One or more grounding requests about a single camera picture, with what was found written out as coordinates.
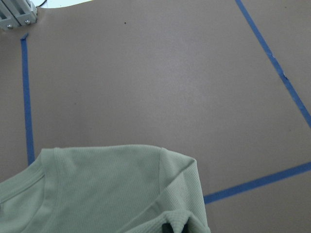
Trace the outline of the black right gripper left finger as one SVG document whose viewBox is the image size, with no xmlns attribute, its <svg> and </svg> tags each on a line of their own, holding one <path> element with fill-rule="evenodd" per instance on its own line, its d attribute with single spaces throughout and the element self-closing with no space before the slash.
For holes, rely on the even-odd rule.
<svg viewBox="0 0 311 233">
<path fill-rule="evenodd" d="M 162 224 L 162 233 L 173 233 L 173 227 L 170 222 Z"/>
</svg>

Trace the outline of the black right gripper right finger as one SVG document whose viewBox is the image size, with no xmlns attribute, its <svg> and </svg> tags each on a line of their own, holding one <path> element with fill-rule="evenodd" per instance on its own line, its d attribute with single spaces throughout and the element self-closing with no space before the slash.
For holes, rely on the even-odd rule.
<svg viewBox="0 0 311 233">
<path fill-rule="evenodd" d="M 183 229 L 182 229 L 181 233 L 189 233 L 188 220 L 189 220 L 189 218 L 186 218 L 184 220 L 184 226 L 183 226 Z"/>
</svg>

